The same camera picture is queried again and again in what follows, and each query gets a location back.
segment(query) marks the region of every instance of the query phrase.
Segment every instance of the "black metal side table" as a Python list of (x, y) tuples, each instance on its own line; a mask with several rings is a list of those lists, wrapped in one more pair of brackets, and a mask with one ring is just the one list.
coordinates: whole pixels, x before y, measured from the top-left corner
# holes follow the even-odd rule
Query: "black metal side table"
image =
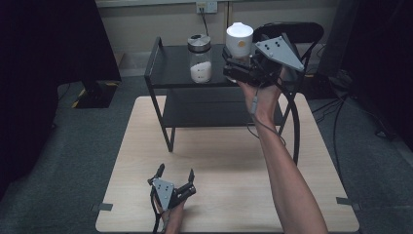
[[(169, 152), (173, 151), (176, 128), (240, 127), (251, 121), (242, 90), (222, 73), (223, 47), (212, 45), (211, 79), (197, 84), (191, 79), (187, 47), (163, 46), (161, 38), (156, 38), (145, 81)], [(156, 99), (156, 89), (167, 90), (163, 113)], [(280, 108), (276, 110), (275, 120), (276, 125), (284, 123)]]

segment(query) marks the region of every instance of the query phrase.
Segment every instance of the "human arm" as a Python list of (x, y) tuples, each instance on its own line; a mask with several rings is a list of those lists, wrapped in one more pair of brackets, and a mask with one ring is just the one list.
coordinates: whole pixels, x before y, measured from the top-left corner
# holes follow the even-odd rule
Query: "human arm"
[(281, 91), (276, 86), (259, 89), (238, 82), (244, 91), (248, 111), (257, 97), (253, 113), (260, 137), (273, 201), (285, 233), (327, 233), (317, 201), (277, 135), (274, 112)]
[(161, 206), (156, 203), (157, 209), (162, 213), (162, 221), (165, 225), (166, 234), (177, 234), (180, 231), (183, 220), (183, 208), (186, 200), (179, 203), (176, 207), (163, 212)]

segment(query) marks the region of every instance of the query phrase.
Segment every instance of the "jar lid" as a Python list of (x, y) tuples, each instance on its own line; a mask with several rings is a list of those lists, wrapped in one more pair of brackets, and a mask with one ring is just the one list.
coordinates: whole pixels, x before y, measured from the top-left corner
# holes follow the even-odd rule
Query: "jar lid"
[(236, 38), (243, 38), (252, 35), (254, 30), (252, 27), (241, 22), (234, 22), (232, 26), (227, 28), (228, 35)]
[(204, 53), (210, 49), (210, 37), (199, 34), (188, 38), (188, 50), (192, 53)]

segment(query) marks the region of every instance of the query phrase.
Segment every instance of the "electrical outlet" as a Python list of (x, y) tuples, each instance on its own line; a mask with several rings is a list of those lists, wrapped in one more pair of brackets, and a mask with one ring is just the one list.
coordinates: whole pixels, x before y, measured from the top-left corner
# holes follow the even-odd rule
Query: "electrical outlet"
[(217, 2), (206, 2), (206, 12), (207, 13), (217, 13), (218, 3)]
[(197, 13), (201, 13), (201, 9), (204, 9), (204, 13), (213, 14), (218, 12), (218, 2), (196, 2)]
[(197, 6), (197, 13), (201, 13), (201, 9), (204, 9), (204, 13), (207, 12), (207, 2), (196, 2), (195, 3)]

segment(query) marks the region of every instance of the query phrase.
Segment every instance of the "black curtain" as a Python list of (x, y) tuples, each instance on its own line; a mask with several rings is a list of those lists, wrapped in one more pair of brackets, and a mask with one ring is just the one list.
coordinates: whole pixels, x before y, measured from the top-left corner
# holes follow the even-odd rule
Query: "black curtain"
[(413, 150), (413, 8), (405, 0), (363, 0), (343, 68)]
[(1, 197), (35, 165), (59, 85), (121, 78), (94, 0), (1, 1), (0, 52)]
[(327, 38), (317, 73), (326, 77), (336, 77), (346, 53), (346, 47), (352, 33), (357, 15), (359, 0), (340, 0), (334, 21)]

